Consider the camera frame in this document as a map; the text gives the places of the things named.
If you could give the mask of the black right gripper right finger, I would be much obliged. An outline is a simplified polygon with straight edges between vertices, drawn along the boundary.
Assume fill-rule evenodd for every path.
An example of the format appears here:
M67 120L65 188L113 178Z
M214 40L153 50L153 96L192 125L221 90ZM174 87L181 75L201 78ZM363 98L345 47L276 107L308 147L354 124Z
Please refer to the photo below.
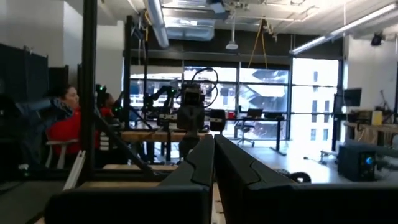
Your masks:
M398 186L305 184L215 136L226 224L398 224Z

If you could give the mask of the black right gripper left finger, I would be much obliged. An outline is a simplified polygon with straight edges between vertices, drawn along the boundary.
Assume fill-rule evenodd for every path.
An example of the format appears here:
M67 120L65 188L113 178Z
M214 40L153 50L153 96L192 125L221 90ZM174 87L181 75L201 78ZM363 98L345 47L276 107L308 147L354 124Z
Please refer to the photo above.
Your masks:
M205 136L155 187L90 187L52 196L45 224L211 224L215 142Z

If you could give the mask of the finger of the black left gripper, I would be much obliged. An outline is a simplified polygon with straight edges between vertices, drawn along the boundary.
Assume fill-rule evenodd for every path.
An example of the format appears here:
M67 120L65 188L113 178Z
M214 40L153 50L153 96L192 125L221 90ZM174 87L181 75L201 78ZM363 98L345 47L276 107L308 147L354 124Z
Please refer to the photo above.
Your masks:
M192 123L193 128L196 130L202 130L204 126L204 109L192 110Z
M178 128L189 130L191 128L191 109L178 110Z

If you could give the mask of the black office chair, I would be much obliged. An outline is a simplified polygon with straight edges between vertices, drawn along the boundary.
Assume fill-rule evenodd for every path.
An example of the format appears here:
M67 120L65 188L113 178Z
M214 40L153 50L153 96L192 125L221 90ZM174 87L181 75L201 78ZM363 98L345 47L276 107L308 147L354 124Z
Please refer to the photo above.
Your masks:
M246 124L245 120L239 120L235 122L234 125L235 130L241 132L241 137L237 141L237 145L244 144L245 142L251 143L251 147L254 147L255 145L255 140L253 139L248 139L245 137L245 134L250 132L252 129L255 128L254 125L252 124Z

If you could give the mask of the wooden workbench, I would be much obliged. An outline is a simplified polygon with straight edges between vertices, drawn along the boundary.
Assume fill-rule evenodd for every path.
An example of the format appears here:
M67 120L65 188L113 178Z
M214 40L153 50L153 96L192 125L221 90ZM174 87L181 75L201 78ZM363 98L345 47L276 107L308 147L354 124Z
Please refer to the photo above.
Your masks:
M398 136L398 124L358 124L345 122L345 139L365 142L377 146L390 146L394 136Z
M179 142L184 136L185 133L171 132L170 141ZM127 142L166 142L168 140L168 134L165 131L123 131L121 133L121 139Z

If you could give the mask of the black standing desk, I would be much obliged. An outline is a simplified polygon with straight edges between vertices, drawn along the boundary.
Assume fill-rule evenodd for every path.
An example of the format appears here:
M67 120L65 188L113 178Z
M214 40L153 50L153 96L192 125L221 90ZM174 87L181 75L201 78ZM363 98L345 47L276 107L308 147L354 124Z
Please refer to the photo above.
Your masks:
M280 150L281 122L285 121L283 116L278 116L278 117L276 117L276 119L244 117L244 118L228 119L228 121L235 121L235 124L237 124L239 121L242 121L243 126L246 121L276 121L277 122L277 134L276 134L276 140L275 140L275 147L270 147L269 149L273 150L274 152L278 153L281 156L287 155L286 152L282 152Z

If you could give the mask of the black computer tower blue light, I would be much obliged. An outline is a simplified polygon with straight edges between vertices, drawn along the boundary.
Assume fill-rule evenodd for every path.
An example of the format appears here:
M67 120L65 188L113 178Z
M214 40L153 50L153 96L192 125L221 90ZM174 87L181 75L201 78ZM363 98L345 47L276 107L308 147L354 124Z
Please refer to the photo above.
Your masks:
M338 173L353 182L375 180L376 152L361 146L340 146Z

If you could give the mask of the white aluminium profile bar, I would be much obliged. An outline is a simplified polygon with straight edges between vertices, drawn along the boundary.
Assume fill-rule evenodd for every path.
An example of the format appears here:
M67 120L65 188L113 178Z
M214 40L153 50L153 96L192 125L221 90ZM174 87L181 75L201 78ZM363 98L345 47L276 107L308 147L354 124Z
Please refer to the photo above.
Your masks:
M74 161L74 164L71 168L71 171L68 175L68 179L63 186L63 190L69 190L75 188L81 170L83 168L83 164L85 163L86 151L80 151Z

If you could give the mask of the white pendant ceiling fixture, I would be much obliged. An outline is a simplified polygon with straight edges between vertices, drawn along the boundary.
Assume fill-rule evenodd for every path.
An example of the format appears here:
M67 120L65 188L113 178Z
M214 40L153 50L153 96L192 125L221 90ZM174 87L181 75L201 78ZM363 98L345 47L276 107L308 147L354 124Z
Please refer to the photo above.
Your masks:
M236 28L236 13L235 12L231 16L231 20L232 20L232 23L231 23L231 40L225 46L225 49L227 49L227 50L237 50L239 46L238 46L238 44L235 41L235 28Z

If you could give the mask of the person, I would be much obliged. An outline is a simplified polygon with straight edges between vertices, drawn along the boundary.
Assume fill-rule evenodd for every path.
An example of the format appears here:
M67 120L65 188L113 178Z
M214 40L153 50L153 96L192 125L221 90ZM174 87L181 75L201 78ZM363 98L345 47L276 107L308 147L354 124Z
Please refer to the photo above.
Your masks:
M40 142L53 124L73 116L73 109L58 98L15 102L0 95L0 177L17 174L24 165L42 170Z
M99 110L106 118L119 118L122 113L121 102L119 99L115 100L110 93L104 93Z
M80 105L79 96L74 86L65 84L51 89L48 96L55 97L67 104L73 110L73 116L55 123L47 130L51 141L69 141L80 138Z

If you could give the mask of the white chair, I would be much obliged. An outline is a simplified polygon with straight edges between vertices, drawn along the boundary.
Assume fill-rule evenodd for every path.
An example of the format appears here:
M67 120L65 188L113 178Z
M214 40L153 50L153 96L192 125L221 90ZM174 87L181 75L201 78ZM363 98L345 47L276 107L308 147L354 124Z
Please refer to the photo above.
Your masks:
M77 143L78 140L77 139L72 139L72 140L68 140L68 141L47 141L46 145L49 147L49 153L47 156L47 160L45 162L45 166L47 168L50 167L51 163L52 163L52 159L53 159L53 147L54 146L60 146L61 148L61 153L58 157L58 161L57 161L57 168L58 169L64 169L65 168L65 158L66 158L66 151L67 151L67 147L73 143Z

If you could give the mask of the yellow box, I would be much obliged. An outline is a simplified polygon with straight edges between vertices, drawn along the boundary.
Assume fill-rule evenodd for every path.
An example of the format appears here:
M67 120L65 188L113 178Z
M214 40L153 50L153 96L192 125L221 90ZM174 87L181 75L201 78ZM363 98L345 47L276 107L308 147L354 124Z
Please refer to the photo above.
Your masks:
M371 124L375 126L382 125L383 123L383 111L373 111L371 116Z

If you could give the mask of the black monitor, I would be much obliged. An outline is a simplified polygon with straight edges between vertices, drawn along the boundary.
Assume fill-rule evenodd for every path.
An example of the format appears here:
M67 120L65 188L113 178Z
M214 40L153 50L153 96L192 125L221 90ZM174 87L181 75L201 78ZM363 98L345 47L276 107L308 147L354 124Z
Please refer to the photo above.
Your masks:
M360 106L361 94L361 88L345 89L335 94L335 103L341 106Z

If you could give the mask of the white ceiling light strip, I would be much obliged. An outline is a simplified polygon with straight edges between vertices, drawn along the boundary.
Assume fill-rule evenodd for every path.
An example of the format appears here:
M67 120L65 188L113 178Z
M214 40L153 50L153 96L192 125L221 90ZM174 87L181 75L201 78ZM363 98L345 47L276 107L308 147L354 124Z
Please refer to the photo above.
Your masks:
M290 51L290 54L292 55L298 55L301 54L302 52L305 52L313 47L316 47L318 45L324 44L325 42L328 42L336 37L340 37L343 34L347 34L348 32L351 32L355 28L373 21L375 19L380 19L381 17L387 16L388 14L391 14L393 12L398 12L398 0L396 0L394 3L387 5L383 8L380 8L366 16L363 16L353 22L350 22L349 24L344 25L343 27L340 27L337 30L334 30L332 32L327 33L326 35L317 37L316 39L313 39L306 44L303 44L299 47L296 47Z

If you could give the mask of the black frame corner hook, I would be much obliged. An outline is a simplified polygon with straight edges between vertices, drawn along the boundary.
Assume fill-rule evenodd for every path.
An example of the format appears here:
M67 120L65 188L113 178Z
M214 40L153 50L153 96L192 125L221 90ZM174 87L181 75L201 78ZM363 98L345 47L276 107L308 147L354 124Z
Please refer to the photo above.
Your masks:
M278 173L288 177L289 179L293 180L294 182L298 183L311 183L311 177L305 172L288 172L285 169L276 169Z

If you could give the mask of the silver ventilation duct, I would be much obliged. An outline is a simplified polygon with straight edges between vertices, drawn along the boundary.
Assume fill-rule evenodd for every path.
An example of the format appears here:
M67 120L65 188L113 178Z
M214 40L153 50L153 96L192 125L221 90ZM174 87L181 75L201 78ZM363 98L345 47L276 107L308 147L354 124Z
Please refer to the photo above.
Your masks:
M162 48L169 46L169 39L165 28L164 15L160 0L144 0L144 13L147 23L152 26L158 45Z

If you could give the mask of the black aluminium table frame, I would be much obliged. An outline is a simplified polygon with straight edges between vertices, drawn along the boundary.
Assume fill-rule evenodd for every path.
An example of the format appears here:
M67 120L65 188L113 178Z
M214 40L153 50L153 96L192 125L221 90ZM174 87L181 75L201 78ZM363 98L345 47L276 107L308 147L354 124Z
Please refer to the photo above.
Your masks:
M101 117L99 109L95 105L95 62L96 62L96 3L97 0L84 0L83 3L83 49L81 63L81 85L83 90L83 104L81 107L82 121L80 143L81 151L86 151L85 163L81 170L78 180L91 180L97 178L100 181L148 181L160 182L164 180L168 173L153 170L144 161L138 158L123 140L108 126L107 122ZM109 138L116 143L118 148L123 150L137 166L138 170L127 170L119 172L113 176L110 170L95 169L95 128L100 128L108 134ZM17 173L9 177L0 177L0 184L6 181L53 181L64 175L69 175L70 171L65 169L49 169L44 166L42 170L29 170L26 165Z

